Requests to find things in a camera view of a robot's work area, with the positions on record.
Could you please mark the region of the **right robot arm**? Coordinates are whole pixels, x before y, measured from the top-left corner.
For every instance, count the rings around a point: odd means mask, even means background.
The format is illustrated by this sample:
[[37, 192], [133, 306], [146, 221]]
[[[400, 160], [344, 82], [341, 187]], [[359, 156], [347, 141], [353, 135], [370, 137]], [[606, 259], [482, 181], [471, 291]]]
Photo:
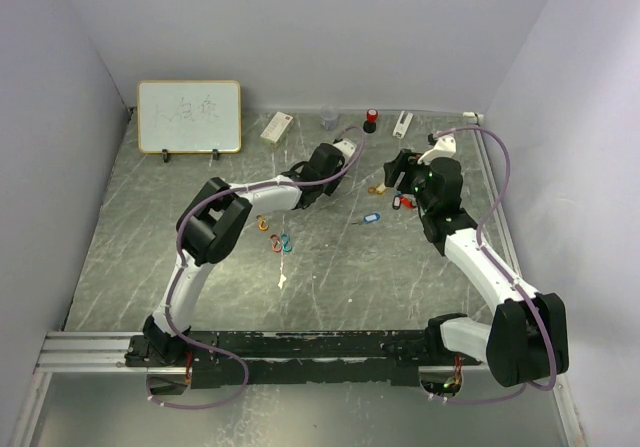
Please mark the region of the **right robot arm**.
[[385, 163], [384, 174], [386, 186], [413, 197], [426, 240], [467, 277], [492, 313], [490, 324], [464, 314], [431, 319], [426, 357], [443, 365], [463, 354], [486, 364], [503, 387], [551, 389], [569, 368], [565, 304], [520, 279], [483, 238], [461, 205], [459, 162], [439, 157], [424, 165], [403, 149]]

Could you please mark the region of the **red key tag with key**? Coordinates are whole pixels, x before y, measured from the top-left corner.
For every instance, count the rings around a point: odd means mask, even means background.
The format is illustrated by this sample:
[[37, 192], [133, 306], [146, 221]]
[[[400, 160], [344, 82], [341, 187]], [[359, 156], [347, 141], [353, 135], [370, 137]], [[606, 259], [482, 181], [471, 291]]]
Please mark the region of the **red key tag with key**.
[[414, 209], [416, 207], [416, 204], [412, 200], [410, 200], [408, 197], [401, 196], [400, 201], [407, 208]]

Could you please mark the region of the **blue white key tag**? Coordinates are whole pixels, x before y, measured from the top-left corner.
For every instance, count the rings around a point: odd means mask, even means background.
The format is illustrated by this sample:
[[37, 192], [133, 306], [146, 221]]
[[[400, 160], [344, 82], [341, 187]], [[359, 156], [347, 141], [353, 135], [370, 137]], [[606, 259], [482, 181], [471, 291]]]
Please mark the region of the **blue white key tag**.
[[381, 215], [377, 212], [369, 213], [364, 215], [361, 219], [355, 220], [352, 222], [352, 225], [367, 225], [378, 222], [381, 218]]

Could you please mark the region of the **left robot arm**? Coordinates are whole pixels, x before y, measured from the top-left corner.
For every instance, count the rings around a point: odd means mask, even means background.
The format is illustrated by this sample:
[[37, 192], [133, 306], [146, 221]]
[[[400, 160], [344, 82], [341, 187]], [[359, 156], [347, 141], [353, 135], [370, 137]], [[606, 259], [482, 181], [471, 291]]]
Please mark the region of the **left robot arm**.
[[176, 263], [160, 304], [146, 319], [143, 335], [162, 365], [181, 362], [185, 340], [205, 281], [235, 248], [247, 221], [259, 215], [305, 209], [331, 195], [358, 147], [350, 140], [322, 143], [307, 161], [262, 182], [207, 181], [179, 218]]

